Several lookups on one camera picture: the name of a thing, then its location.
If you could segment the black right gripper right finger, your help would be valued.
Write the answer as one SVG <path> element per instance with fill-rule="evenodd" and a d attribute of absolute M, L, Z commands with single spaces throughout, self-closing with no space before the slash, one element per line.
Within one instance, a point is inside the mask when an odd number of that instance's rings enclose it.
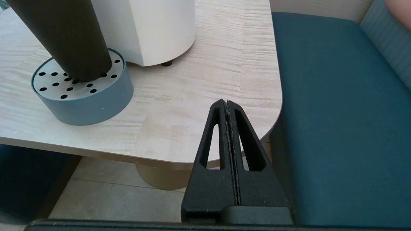
<path fill-rule="evenodd" d="M 238 206 L 284 207 L 291 204 L 243 108 L 227 102 L 231 170 Z"/>

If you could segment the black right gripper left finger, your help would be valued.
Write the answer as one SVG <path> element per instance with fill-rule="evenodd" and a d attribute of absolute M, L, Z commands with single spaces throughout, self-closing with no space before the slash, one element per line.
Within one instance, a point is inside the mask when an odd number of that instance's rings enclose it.
<path fill-rule="evenodd" d="M 210 107 L 181 204 L 182 222 L 218 222 L 223 209 L 236 206 L 238 203 L 231 134 L 226 110 L 227 103 L 222 99 Z M 207 160 L 216 125 L 218 127 L 220 169 L 212 170 L 207 168 Z"/>

